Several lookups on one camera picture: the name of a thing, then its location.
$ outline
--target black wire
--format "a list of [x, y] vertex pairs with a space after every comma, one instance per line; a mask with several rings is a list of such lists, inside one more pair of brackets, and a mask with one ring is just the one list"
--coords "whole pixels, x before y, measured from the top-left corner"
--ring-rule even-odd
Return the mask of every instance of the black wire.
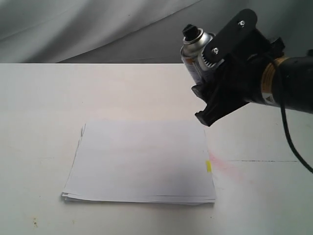
[[280, 111], [282, 114], [282, 121], [283, 121], [283, 127], [285, 131], [285, 136], [288, 142], [288, 145], [290, 149], [292, 150], [293, 154], [297, 157], [299, 162], [307, 169], [309, 172], [313, 173], [313, 168], [302, 158], [302, 156], [298, 153], [297, 149], [294, 147], [293, 142], [291, 140], [288, 123], [287, 123], [287, 117], [286, 117], [286, 107], [285, 107], [285, 97], [284, 97], [284, 85], [283, 85], [283, 78], [280, 72], [280, 69], [273, 58], [271, 58], [269, 55], [264, 54], [264, 56], [271, 62], [271, 64], [274, 66], [277, 78], [279, 80], [279, 101], [280, 101]]

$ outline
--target screw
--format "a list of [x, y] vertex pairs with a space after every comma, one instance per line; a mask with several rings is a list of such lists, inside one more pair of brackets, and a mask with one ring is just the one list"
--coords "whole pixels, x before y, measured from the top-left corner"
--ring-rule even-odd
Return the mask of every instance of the screw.
[[212, 53], [217, 55], [219, 53], [219, 49], [216, 47], [216, 48], [213, 48], [212, 49]]
[[241, 27], [241, 28], [243, 28], [244, 26], [245, 26], [245, 21], [239, 21], [238, 22], [238, 25]]

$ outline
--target aerosol can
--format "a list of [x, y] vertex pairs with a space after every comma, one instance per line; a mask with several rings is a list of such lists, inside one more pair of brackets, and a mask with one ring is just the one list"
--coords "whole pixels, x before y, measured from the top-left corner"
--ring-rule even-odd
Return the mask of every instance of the aerosol can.
[[214, 34], [205, 33], [194, 25], [183, 30], [183, 46], [180, 55], [196, 85], [203, 84], [211, 75], [211, 65], [203, 57], [203, 49], [213, 39]]

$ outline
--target white table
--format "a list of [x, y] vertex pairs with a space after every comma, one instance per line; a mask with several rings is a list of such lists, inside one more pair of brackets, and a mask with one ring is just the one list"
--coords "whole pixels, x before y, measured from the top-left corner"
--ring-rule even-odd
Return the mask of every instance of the white table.
[[[60, 193], [91, 119], [192, 119], [204, 103], [183, 65], [0, 65], [3, 235], [313, 234], [313, 175], [277, 108], [249, 104], [207, 128], [214, 205], [65, 204]], [[313, 165], [313, 116], [288, 112]]]

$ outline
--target stack of paper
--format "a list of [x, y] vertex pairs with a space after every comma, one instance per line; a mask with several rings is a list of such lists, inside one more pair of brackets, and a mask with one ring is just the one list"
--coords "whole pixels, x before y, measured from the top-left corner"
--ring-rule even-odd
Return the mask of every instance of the stack of paper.
[[66, 201], [214, 202], [203, 126], [196, 121], [85, 124]]

